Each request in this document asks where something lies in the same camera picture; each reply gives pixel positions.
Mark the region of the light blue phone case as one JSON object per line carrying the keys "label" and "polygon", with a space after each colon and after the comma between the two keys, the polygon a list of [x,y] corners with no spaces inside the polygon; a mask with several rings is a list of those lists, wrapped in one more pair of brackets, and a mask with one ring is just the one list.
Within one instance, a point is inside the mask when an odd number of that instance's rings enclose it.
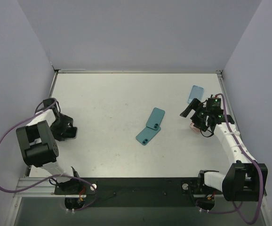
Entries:
{"label": "light blue phone case", "polygon": [[200,86],[193,85],[189,97],[187,99],[187,103],[190,104],[193,99],[198,99],[199,101],[202,100],[204,94],[204,88]]}

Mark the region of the pink phone case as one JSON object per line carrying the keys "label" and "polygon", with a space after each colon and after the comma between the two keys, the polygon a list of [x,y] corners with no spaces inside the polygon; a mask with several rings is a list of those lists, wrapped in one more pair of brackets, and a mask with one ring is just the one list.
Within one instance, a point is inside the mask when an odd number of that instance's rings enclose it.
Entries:
{"label": "pink phone case", "polygon": [[191,129],[193,132],[195,132],[195,133],[197,133],[197,134],[200,133],[200,129],[197,128],[197,127],[195,127],[193,122],[190,124],[189,127],[190,127],[190,129]]}

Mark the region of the teal phone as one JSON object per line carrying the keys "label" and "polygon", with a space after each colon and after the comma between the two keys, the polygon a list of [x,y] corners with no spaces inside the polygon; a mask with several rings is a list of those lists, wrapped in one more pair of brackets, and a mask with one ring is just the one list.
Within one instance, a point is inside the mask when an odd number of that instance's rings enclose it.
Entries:
{"label": "teal phone", "polygon": [[141,145],[147,145],[159,132],[161,131],[161,127],[158,127],[156,130],[151,129],[149,127],[145,127],[137,136],[136,140]]}

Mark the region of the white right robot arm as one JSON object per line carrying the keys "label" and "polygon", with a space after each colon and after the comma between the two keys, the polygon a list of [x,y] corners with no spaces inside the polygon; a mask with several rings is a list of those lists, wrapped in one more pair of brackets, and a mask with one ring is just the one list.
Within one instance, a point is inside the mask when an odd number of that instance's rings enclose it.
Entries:
{"label": "white right robot arm", "polygon": [[232,116],[221,105],[218,97],[207,98],[204,102],[194,98],[180,114],[185,118],[194,111],[190,118],[193,126],[201,133],[210,130],[218,138],[231,165],[226,174],[201,170],[199,185],[220,191],[230,202],[258,202],[264,195],[268,169],[249,153]]}

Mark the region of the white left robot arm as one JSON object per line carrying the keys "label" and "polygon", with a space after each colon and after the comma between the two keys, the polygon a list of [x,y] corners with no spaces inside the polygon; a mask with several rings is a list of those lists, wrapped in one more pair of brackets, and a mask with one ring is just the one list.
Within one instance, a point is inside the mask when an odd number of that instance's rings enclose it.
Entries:
{"label": "white left robot arm", "polygon": [[82,188],[77,171],[59,162],[57,142],[74,139],[78,128],[73,118],[61,113],[55,98],[42,101],[43,108],[37,109],[34,118],[25,126],[16,129],[16,136],[23,157],[28,166],[43,169],[51,175],[58,175],[56,186],[76,194]]}

